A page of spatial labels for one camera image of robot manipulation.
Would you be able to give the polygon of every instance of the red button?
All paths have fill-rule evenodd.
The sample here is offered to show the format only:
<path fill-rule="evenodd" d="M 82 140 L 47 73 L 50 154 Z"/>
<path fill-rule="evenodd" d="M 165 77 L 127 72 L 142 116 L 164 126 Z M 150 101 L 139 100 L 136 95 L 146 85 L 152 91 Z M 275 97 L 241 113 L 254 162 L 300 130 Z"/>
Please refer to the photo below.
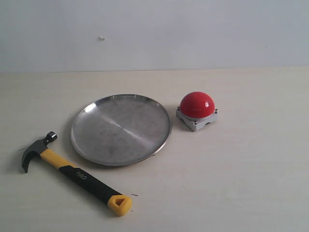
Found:
<path fill-rule="evenodd" d="M 193 118 L 203 118 L 214 112 L 212 98 L 203 92 L 192 92 L 186 95 L 180 103 L 180 111 Z"/>

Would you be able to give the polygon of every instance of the table surface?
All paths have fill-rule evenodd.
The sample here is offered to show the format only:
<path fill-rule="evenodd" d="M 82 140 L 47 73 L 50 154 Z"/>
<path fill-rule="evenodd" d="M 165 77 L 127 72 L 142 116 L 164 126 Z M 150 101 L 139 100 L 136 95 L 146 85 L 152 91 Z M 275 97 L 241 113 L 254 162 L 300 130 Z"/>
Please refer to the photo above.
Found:
<path fill-rule="evenodd" d="M 309 231 L 308 76 L 309 67 L 1 74 L 1 231 Z M 197 132 L 175 116 L 192 91 L 219 112 Z M 155 156 L 106 168 L 73 150 L 70 127 L 90 102 L 119 93 L 159 101 L 173 129 Z M 131 211 L 115 217 L 42 160 L 23 174 L 23 151 L 49 131 L 52 150 L 131 196 Z"/>

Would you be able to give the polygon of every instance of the hammer handle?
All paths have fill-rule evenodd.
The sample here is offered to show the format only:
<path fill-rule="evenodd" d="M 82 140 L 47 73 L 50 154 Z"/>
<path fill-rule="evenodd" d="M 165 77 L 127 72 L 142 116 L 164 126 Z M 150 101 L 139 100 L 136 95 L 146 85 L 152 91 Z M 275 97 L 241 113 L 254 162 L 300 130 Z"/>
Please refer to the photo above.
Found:
<path fill-rule="evenodd" d="M 122 216 L 130 209 L 132 200 L 126 195 L 122 195 L 111 187 L 105 185 L 98 179 L 81 168 L 77 168 L 66 159 L 57 155 L 51 149 L 46 149 L 40 154 L 41 158 L 59 169 L 70 180 L 80 187 L 93 194 L 100 201 L 107 204 L 117 215 Z"/>

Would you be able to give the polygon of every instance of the hammer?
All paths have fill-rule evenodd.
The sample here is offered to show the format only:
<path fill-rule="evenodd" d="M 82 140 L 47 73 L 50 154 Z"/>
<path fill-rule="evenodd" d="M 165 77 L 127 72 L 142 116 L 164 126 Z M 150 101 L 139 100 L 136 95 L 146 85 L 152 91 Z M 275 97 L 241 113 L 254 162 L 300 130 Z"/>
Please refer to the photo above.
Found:
<path fill-rule="evenodd" d="M 49 149 L 47 145 L 56 139 L 56 133 L 51 131 L 44 139 L 35 141 L 25 150 L 21 162 L 21 166 L 25 170 L 25 173 L 28 172 L 28 166 L 32 158 L 40 157 L 42 160 L 50 163 L 61 171 L 70 180 L 105 203 L 117 215 L 122 216 L 126 214 L 132 205 L 131 198 L 115 191 Z"/>

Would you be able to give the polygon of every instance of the metal plate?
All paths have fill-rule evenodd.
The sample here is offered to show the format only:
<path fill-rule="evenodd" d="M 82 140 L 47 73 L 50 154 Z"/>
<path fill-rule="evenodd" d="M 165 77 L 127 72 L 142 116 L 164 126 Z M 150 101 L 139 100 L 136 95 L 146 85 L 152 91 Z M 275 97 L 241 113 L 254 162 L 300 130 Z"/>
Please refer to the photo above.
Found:
<path fill-rule="evenodd" d="M 157 101 L 141 95 L 113 95 L 88 105 L 73 122 L 71 141 L 82 157 L 124 166 L 160 150 L 171 133 L 171 119 Z"/>

